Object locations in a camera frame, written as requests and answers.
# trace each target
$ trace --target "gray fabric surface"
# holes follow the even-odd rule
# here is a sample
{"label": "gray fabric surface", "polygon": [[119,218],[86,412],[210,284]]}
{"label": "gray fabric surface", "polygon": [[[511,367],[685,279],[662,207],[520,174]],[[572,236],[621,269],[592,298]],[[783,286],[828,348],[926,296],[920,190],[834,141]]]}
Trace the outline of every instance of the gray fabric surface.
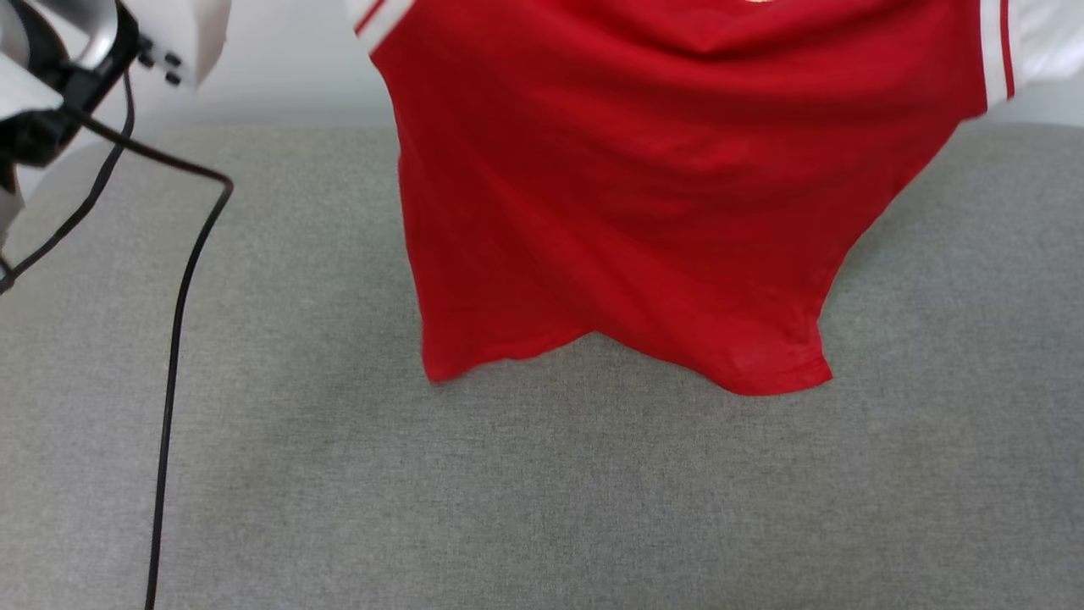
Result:
{"label": "gray fabric surface", "polygon": [[[837,380],[769,400],[598,337],[431,388],[392,133],[156,141],[238,183],[191,298],[160,608],[1084,607],[1084,132],[963,129],[840,275]],[[0,298],[3,610],[141,607],[215,193],[126,156]]]}

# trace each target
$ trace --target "black wire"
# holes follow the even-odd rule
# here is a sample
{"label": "black wire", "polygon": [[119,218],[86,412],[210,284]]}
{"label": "black wire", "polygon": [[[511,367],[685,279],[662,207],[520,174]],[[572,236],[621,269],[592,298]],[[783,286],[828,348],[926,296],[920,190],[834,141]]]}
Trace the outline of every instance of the black wire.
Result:
{"label": "black wire", "polygon": [[4,259],[3,254],[0,254],[0,271],[3,271],[3,274],[0,275],[0,294],[3,294],[8,291],[8,288],[10,288],[13,283],[15,283],[15,276],[12,274],[14,269],[12,269],[8,260]]}
{"label": "black wire", "polygon": [[195,245],[192,246],[189,262],[184,268],[184,275],[181,277],[181,286],[177,294],[177,309],[173,313],[173,329],[169,343],[169,369],[166,374],[166,406],[162,416],[162,444],[158,449],[158,480],[154,495],[154,528],[151,531],[151,564],[147,570],[146,602],[144,605],[145,610],[154,610],[158,589],[158,564],[162,558],[162,522],[166,501],[166,471],[169,466],[169,436],[173,423],[173,399],[177,394],[177,368],[181,355],[181,329],[184,322],[184,303],[188,300],[189,288],[192,285],[192,275],[195,272],[196,263],[199,261],[199,255],[203,252],[204,245],[207,243],[207,237],[210,236],[210,231],[215,228],[215,222],[222,213],[222,209],[233,194],[233,180],[223,173],[159,152],[132,140],[128,135],[117,133],[78,108],[65,104],[62,109],[87,129],[138,155],[181,171],[216,180],[222,184],[222,194],[219,195],[215,207],[211,208],[203,229],[199,231],[199,236],[196,237]]}
{"label": "black wire", "polygon": [[[128,70],[125,70],[125,98],[128,102],[128,116],[125,118],[125,126],[121,128],[121,133],[126,138],[130,138],[132,130],[136,128],[136,101],[132,99],[132,82],[131,78],[128,76]],[[105,185],[109,182],[109,178],[113,177],[113,170],[117,167],[117,161],[120,160],[120,155],[125,152],[122,145],[115,145],[113,150],[109,151],[109,156],[105,157],[105,163],[102,164],[102,168],[98,171],[98,178],[94,179],[94,185],[90,187],[90,193],[87,194],[87,198],[83,199],[82,204],[64,221],[63,224],[53,236],[49,237],[44,244],[38,249],[26,257],[25,260],[15,264],[10,272],[8,272],[8,285],[11,286],[12,283],[20,275],[29,270],[30,267],[35,265],[39,260],[46,257],[47,254],[52,251],[61,241],[64,239],[80,222],[87,218],[90,210],[98,205],[98,199],[102,196],[102,191],[105,190]]]}

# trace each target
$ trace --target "black plastic part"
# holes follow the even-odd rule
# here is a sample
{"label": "black plastic part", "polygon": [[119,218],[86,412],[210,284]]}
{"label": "black plastic part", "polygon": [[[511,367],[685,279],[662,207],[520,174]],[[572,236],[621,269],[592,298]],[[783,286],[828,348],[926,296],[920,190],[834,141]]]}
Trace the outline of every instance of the black plastic part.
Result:
{"label": "black plastic part", "polygon": [[0,160],[0,189],[15,194],[15,165],[11,161]]}
{"label": "black plastic part", "polygon": [[[65,103],[92,113],[120,80],[143,49],[139,25],[117,3],[117,38],[108,55],[94,69],[68,61],[56,31],[24,0],[12,0],[30,40],[30,74],[64,96]],[[0,121],[0,160],[46,167],[64,152],[79,132],[79,124],[56,111],[34,111]]]}
{"label": "black plastic part", "polygon": [[0,294],[11,289],[13,285],[15,285],[15,274],[12,272],[11,264],[0,254]]}

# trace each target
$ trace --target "white wall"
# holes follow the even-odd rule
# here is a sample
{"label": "white wall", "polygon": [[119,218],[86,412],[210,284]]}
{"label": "white wall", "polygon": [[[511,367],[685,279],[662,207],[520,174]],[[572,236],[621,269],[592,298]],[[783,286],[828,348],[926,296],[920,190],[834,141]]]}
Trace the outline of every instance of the white wall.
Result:
{"label": "white wall", "polygon": [[[356,42],[344,7],[344,0],[233,0],[222,59],[197,92],[169,87],[162,72],[132,67],[137,133],[189,125],[390,124],[387,92]],[[98,116],[122,122],[119,88]],[[1084,127],[1084,78],[1029,89],[991,119]],[[89,141],[93,137],[81,134],[74,147]],[[22,173],[28,192],[39,180],[39,172]]]}

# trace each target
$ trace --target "red t-shirt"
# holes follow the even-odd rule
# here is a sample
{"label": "red t-shirt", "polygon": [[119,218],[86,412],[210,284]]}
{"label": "red t-shirt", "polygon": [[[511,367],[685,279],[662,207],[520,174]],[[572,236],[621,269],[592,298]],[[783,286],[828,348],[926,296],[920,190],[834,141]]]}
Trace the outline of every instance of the red t-shirt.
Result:
{"label": "red t-shirt", "polygon": [[597,332],[741,394],[827,381],[843,257],[960,120],[1044,76],[1017,14],[1084,30],[1070,2],[350,0],[428,375]]}

